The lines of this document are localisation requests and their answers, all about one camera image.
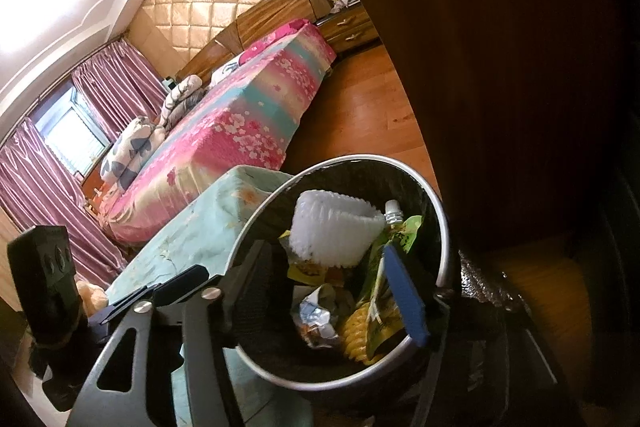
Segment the green apple juice pouch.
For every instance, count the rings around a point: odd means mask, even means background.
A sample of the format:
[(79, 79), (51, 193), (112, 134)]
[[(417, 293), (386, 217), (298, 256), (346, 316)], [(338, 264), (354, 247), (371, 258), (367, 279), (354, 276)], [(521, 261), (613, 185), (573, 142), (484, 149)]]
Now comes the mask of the green apple juice pouch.
[(364, 363), (367, 365), (378, 361), (390, 351), (405, 329), (388, 276), (392, 262), (386, 260), (384, 249), (393, 247), (396, 256), (404, 259), (422, 225), (421, 216), (405, 218), (396, 199), (385, 203), (384, 218), (386, 227), (372, 245), (367, 282), (362, 288), (362, 298), (367, 308), (364, 322)]

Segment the yellow foam fruit net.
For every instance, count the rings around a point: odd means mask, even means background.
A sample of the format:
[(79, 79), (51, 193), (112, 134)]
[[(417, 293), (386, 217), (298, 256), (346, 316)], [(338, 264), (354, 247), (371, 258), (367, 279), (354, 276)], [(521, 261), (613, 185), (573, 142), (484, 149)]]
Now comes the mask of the yellow foam fruit net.
[(367, 318), (369, 303), (363, 303), (343, 323), (340, 338), (343, 355), (346, 359), (359, 362), (365, 366), (372, 365), (383, 358), (383, 355), (367, 355)]

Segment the grey paper ball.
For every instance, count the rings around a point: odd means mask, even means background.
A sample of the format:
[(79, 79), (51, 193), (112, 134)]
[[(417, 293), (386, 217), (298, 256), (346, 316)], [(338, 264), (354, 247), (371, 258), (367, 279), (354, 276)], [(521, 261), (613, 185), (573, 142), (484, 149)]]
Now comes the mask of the grey paper ball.
[(323, 284), (304, 297), (294, 313), (298, 332), (312, 349), (335, 347), (340, 343), (335, 297), (334, 288)]

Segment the white foam fruit net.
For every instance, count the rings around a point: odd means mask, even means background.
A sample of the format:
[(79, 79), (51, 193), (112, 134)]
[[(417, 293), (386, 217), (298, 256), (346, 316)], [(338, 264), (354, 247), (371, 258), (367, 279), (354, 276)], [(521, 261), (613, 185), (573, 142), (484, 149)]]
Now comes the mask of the white foam fruit net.
[(298, 196), (290, 247), (299, 259), (322, 267), (351, 268), (385, 229), (383, 213), (363, 199), (322, 190)]

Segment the beige plush teddy bear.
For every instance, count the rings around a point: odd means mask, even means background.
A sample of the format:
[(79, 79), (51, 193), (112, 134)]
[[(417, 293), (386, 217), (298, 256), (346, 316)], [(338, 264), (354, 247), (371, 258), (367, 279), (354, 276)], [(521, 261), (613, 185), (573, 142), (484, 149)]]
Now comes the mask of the beige plush teddy bear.
[(78, 280), (76, 288), (87, 317), (92, 317), (108, 305), (108, 297), (100, 286)]

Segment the yellow snack wrapper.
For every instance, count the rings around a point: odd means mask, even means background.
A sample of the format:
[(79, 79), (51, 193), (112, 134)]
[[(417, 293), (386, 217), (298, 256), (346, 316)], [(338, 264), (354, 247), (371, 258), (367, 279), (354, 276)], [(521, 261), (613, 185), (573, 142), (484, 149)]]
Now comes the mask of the yellow snack wrapper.
[(324, 267), (309, 260), (300, 259), (290, 245), (290, 231), (285, 231), (279, 242), (288, 256), (288, 278), (298, 285), (320, 286), (330, 284), (335, 287), (344, 287), (346, 275), (341, 268)]

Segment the pink curtain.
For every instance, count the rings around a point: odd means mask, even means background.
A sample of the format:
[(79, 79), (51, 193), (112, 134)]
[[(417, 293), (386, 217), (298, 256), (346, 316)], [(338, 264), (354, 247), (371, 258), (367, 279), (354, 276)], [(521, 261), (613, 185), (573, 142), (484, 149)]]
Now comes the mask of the pink curtain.
[(63, 225), (79, 276), (107, 287), (122, 251), (86, 208), (80, 176), (138, 116), (154, 118), (166, 91), (151, 63), (120, 38), (80, 63), (52, 100), (25, 117), (1, 147), (1, 208), (24, 232)]

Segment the teal floral bedspread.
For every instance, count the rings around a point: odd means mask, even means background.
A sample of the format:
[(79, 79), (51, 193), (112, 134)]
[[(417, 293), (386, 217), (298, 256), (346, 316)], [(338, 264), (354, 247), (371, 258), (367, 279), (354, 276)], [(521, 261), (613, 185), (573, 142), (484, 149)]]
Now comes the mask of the teal floral bedspread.
[[(106, 295), (111, 303), (140, 287), (164, 283), (203, 265), (210, 275), (226, 271), (232, 247), (259, 205), (291, 176), (250, 166), (227, 171), (149, 240)], [(233, 349), (224, 350), (231, 384), (247, 426), (311, 426), (308, 401), (257, 376)]]

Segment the folded grey patterned quilt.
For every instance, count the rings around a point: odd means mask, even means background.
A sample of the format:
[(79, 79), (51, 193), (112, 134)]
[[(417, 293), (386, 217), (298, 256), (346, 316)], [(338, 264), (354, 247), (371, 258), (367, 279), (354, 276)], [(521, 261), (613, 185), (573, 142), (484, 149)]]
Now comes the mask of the folded grey patterned quilt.
[(101, 179), (127, 190), (142, 167), (165, 140), (166, 131), (146, 116), (134, 118), (122, 130), (111, 150), (103, 158)]

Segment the window with blinds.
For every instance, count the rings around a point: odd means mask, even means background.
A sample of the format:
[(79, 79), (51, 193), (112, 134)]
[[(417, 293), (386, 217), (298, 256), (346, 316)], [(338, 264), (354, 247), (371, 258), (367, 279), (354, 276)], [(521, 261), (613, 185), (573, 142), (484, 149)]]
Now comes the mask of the window with blinds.
[(81, 180), (89, 176), (111, 145), (88, 102), (70, 81), (32, 112), (32, 121), (54, 156)]

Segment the pink floral bed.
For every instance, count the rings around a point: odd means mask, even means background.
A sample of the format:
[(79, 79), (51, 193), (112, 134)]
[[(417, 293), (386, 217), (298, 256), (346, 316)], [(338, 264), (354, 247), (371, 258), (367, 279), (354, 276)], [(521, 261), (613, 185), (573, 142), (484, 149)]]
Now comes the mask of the pink floral bed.
[(334, 58), (309, 22), (213, 81), (130, 187), (104, 198), (103, 232), (142, 245), (231, 168), (280, 169)]

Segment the wooden nightstand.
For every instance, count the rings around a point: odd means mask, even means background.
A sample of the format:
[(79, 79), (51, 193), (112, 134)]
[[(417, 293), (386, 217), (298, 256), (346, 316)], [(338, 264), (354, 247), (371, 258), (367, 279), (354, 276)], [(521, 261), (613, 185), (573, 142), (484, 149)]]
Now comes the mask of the wooden nightstand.
[(316, 21), (320, 34), (337, 55), (345, 55), (380, 40), (361, 2)]

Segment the wooden headboard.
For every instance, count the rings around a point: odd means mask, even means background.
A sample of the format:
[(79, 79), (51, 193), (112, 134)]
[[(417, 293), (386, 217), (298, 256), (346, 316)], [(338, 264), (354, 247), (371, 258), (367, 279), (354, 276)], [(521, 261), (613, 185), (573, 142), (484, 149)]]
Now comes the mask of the wooden headboard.
[(251, 44), (285, 23), (304, 18), (314, 23), (330, 14), (330, 0), (262, 0), (211, 38), (206, 46), (176, 74), (177, 80), (191, 74), (209, 80), (213, 70), (229, 58), (247, 50)]

